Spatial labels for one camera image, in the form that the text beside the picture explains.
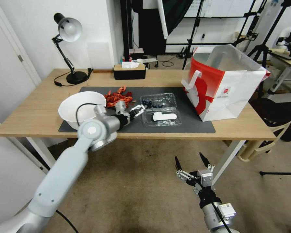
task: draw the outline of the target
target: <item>bag handle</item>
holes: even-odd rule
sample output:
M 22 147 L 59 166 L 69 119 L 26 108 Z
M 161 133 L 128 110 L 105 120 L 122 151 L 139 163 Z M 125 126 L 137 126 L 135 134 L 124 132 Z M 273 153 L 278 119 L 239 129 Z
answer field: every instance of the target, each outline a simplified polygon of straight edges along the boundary
M 191 80 L 189 81 L 189 75 L 187 80 L 185 80 L 184 78 L 181 80 L 181 84 L 185 87 L 185 89 L 192 89 L 194 87 L 195 81 L 197 80 L 197 78 L 201 78 L 202 77 L 202 72 L 200 72 L 199 70 L 196 70 L 191 78 Z

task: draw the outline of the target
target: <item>lamp shade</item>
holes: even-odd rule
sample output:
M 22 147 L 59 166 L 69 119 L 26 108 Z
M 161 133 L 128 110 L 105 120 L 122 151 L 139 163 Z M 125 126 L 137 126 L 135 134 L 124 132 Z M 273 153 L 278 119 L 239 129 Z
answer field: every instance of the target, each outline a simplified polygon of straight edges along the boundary
M 60 13 L 54 15 L 54 20 L 58 24 L 59 35 L 64 41 L 76 41 L 82 33 L 81 23 L 73 18 L 66 18 Z

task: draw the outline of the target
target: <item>black lamp base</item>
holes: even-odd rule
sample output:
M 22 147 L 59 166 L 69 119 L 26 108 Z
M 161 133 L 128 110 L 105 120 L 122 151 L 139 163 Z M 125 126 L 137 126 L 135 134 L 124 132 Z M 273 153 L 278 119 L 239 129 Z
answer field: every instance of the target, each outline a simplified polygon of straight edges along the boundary
M 82 71 L 76 71 L 75 74 L 68 74 L 67 82 L 70 84 L 79 84 L 87 80 L 87 74 Z

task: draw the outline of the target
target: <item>tissue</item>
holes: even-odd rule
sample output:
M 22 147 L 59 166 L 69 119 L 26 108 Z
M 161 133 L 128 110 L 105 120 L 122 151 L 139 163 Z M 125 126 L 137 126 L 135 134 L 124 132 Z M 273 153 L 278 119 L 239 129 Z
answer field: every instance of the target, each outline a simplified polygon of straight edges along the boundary
M 122 62 L 122 68 L 137 68 L 139 66 L 138 62 L 130 62 L 130 61 L 124 61 Z

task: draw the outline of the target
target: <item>door hinge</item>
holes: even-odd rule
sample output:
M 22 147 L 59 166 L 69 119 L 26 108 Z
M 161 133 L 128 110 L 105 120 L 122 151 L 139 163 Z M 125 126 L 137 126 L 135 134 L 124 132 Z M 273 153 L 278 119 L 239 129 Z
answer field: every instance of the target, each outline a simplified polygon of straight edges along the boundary
M 23 59 L 22 59 L 21 55 L 18 55 L 18 58 L 19 58 L 19 60 L 20 60 L 21 62 L 23 62 Z

